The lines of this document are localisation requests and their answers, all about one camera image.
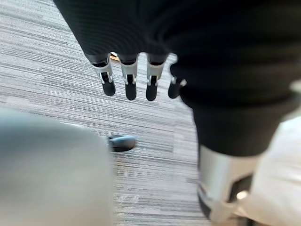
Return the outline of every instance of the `small black object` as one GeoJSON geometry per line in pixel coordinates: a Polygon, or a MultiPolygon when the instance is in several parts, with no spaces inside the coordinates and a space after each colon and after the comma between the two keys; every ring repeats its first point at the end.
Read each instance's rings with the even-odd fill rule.
{"type": "Polygon", "coordinates": [[[169,89],[168,89],[168,96],[172,99],[177,98],[180,95],[180,83],[176,82],[175,84],[170,83],[169,89]]]}
{"type": "Polygon", "coordinates": [[[114,82],[105,82],[103,84],[103,91],[104,93],[107,95],[107,96],[113,96],[116,92],[116,89],[115,89],[115,84],[114,82]]]}
{"type": "Polygon", "coordinates": [[[150,79],[150,85],[147,85],[146,87],[146,99],[148,99],[149,101],[153,101],[156,99],[157,97],[157,77],[156,76],[152,76],[150,79]]]}
{"type": "Polygon", "coordinates": [[[151,84],[150,86],[146,87],[146,99],[149,101],[153,101],[157,97],[157,86],[151,84]]]}
{"type": "Polygon", "coordinates": [[[199,202],[199,205],[201,207],[203,214],[209,220],[211,209],[203,202],[203,200],[200,198],[200,196],[198,197],[198,202],[199,202]]]}
{"type": "Polygon", "coordinates": [[[136,83],[133,84],[134,78],[132,74],[127,75],[126,96],[129,100],[134,100],[137,95],[136,83]]]}
{"type": "Polygon", "coordinates": [[[113,152],[126,152],[136,146],[136,137],[130,135],[114,135],[109,137],[113,152]]]}
{"type": "Polygon", "coordinates": [[[236,202],[236,195],[242,191],[249,191],[251,188],[253,176],[249,175],[233,183],[228,202],[236,202]]]}
{"type": "Polygon", "coordinates": [[[126,96],[129,100],[134,100],[136,98],[136,84],[128,84],[126,85],[126,96]]]}

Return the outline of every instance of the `black fabric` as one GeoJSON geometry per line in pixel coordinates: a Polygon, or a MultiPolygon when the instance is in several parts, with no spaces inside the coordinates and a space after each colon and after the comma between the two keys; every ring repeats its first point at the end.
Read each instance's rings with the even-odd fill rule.
{"type": "Polygon", "coordinates": [[[173,52],[199,142],[263,152],[298,105],[301,3],[294,0],[55,0],[86,56],[173,52]]]}

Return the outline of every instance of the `gray striped carpet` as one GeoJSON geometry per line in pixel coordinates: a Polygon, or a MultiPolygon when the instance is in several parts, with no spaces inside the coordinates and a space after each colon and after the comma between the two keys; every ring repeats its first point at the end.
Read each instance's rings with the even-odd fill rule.
{"type": "Polygon", "coordinates": [[[1,106],[84,125],[99,135],[138,137],[137,148],[115,154],[120,226],[210,225],[197,201],[191,111],[167,96],[174,60],[168,58],[153,102],[145,98],[145,55],[139,57],[135,101],[126,99],[113,62],[116,94],[107,97],[52,1],[0,2],[1,106]]]}

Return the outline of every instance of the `silver metal bracket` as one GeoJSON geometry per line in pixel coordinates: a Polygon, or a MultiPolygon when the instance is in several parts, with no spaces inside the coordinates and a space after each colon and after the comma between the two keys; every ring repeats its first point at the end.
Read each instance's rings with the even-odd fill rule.
{"type": "Polygon", "coordinates": [[[110,58],[108,60],[108,64],[104,67],[96,67],[94,65],[92,65],[92,66],[94,67],[96,74],[100,78],[100,81],[102,82],[102,84],[105,83],[105,81],[103,80],[103,77],[102,77],[102,73],[107,73],[106,76],[108,76],[109,83],[113,82],[113,70],[112,70],[110,58]]]}

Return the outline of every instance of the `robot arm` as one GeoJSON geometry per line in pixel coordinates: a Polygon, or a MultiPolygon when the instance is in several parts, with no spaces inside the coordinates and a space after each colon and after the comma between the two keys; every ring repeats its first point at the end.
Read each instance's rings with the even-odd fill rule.
{"type": "MultiPolygon", "coordinates": [[[[187,81],[180,94],[193,110],[198,132],[201,206],[212,221],[229,217],[247,195],[282,117],[299,104],[290,84],[300,78],[301,5],[292,0],[54,2],[94,66],[109,52],[178,56],[170,70],[174,81],[187,81]]],[[[135,81],[136,68],[131,71],[135,81]]],[[[148,85],[154,86],[148,100],[155,98],[158,73],[148,74],[148,85]]]]}

